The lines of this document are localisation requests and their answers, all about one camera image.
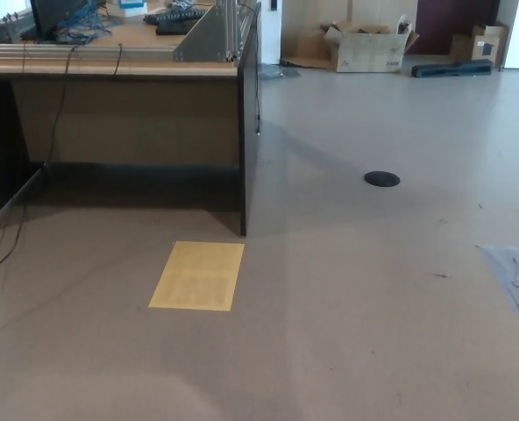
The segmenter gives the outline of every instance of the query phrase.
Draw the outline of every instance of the keyboard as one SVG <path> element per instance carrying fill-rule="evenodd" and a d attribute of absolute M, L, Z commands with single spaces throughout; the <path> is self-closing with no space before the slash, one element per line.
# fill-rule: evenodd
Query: keyboard
<path fill-rule="evenodd" d="M 187 22 L 199 20 L 205 16 L 205 9 L 186 9 L 185 11 L 165 11 L 153 15 L 146 15 L 143 20 L 149 25 L 160 25 L 162 22 Z"/>

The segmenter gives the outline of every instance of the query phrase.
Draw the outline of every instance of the metal rail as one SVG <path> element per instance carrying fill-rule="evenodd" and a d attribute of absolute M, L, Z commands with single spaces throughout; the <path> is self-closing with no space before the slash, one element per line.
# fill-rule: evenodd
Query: metal rail
<path fill-rule="evenodd" d="M 256 0 L 215 0 L 178 47 L 123 47 L 122 61 L 237 61 L 255 18 Z M 29 22 L 31 13 L 23 16 Z M 120 46 L 0 44 L 0 60 L 116 60 Z"/>
<path fill-rule="evenodd" d="M 169 47 L 123 47 L 119 46 L 20 46 L 0 44 L 0 59 L 63 59 L 75 49 L 72 58 L 94 61 L 116 60 L 121 52 L 122 61 L 172 60 L 174 48 Z"/>

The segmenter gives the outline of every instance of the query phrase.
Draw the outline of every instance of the door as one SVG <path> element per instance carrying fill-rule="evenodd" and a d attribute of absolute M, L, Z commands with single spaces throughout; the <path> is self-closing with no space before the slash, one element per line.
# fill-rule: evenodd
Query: door
<path fill-rule="evenodd" d="M 266 64 L 281 60 L 282 1 L 261 2 L 261 61 Z"/>
<path fill-rule="evenodd" d="M 472 33 L 478 23 L 492 25 L 499 0 L 419 0 L 416 31 L 421 38 L 411 54 L 448 54 L 452 35 Z"/>

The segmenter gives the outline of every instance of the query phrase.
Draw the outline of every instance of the paper sheet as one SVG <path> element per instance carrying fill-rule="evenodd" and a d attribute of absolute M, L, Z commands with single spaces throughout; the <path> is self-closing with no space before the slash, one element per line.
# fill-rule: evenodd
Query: paper sheet
<path fill-rule="evenodd" d="M 230 311 L 243 244 L 178 241 L 149 307 Z"/>

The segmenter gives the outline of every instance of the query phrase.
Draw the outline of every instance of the wooden desk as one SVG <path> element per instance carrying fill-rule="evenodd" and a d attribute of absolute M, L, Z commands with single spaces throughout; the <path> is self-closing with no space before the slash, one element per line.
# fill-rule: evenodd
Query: wooden desk
<path fill-rule="evenodd" d="M 64 76 L 63 60 L 0 60 L 0 210 L 47 159 L 67 77 L 52 163 L 236 168 L 246 235 L 258 142 L 256 37 L 254 26 L 236 64 L 124 61 L 116 76 L 116 61 L 71 60 Z M 96 42 L 143 39 L 146 46 L 181 41 L 134 23 Z"/>

